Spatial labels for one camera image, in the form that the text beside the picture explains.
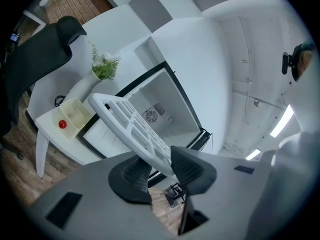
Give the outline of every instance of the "small device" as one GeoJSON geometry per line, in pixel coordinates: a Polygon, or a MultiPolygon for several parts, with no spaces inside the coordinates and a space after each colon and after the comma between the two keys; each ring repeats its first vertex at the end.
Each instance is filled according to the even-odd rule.
{"type": "Polygon", "coordinates": [[[284,52],[282,54],[282,74],[286,75],[288,72],[288,67],[291,68],[291,73],[293,76],[294,81],[298,81],[299,79],[299,72],[298,72],[298,62],[300,54],[303,51],[314,51],[316,49],[315,44],[311,40],[307,40],[302,44],[296,46],[293,50],[292,55],[284,52]]]}
{"type": "Polygon", "coordinates": [[[20,35],[18,33],[12,33],[10,36],[11,43],[17,44],[19,41],[20,35]]]}

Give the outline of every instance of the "ceiling light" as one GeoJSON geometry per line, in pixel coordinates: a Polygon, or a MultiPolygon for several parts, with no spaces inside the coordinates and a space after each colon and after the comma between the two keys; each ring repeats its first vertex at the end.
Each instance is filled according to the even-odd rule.
{"type": "Polygon", "coordinates": [[[285,128],[285,126],[287,125],[287,123],[289,122],[289,120],[293,115],[294,115],[294,111],[292,110],[291,106],[288,105],[282,118],[280,119],[276,127],[273,129],[273,131],[270,133],[270,135],[274,138],[277,137],[278,134],[281,133],[281,131],[285,128]]]}
{"type": "Polygon", "coordinates": [[[259,155],[261,153],[261,150],[256,149],[255,151],[253,151],[250,155],[248,155],[245,159],[247,160],[251,160],[252,158],[256,157],[257,155],[259,155]]]}

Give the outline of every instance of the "black cable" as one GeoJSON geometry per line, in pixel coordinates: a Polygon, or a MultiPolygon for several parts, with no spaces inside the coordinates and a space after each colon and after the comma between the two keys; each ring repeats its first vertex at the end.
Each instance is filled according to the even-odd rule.
{"type": "Polygon", "coordinates": [[[55,97],[55,99],[54,99],[54,105],[55,105],[56,107],[59,107],[59,106],[61,105],[61,103],[64,102],[65,97],[66,97],[66,96],[63,96],[63,95],[58,95],[57,97],[55,97]]]}

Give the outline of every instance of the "flower vase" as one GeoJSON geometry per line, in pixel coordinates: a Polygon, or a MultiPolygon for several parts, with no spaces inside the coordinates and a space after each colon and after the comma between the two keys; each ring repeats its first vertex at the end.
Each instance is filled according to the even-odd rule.
{"type": "Polygon", "coordinates": [[[84,78],[77,82],[74,87],[72,87],[72,89],[64,98],[64,102],[69,99],[76,98],[83,103],[93,88],[100,82],[102,82],[102,80],[99,79],[92,70],[90,70],[84,78]]]}
{"type": "Polygon", "coordinates": [[[49,2],[49,0],[41,0],[41,1],[39,2],[39,6],[40,6],[40,7],[44,7],[48,2],[49,2]]]}

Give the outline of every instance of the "black office chair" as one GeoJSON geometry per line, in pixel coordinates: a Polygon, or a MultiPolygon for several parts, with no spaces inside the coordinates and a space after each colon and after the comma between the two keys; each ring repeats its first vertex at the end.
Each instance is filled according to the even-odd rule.
{"type": "MultiPolygon", "coordinates": [[[[0,83],[0,136],[11,129],[11,121],[19,121],[19,99],[40,78],[66,64],[72,57],[69,45],[80,35],[87,35],[72,16],[65,16],[50,24],[21,44],[5,61],[0,83]]],[[[17,149],[4,145],[19,153],[17,149]]]]}

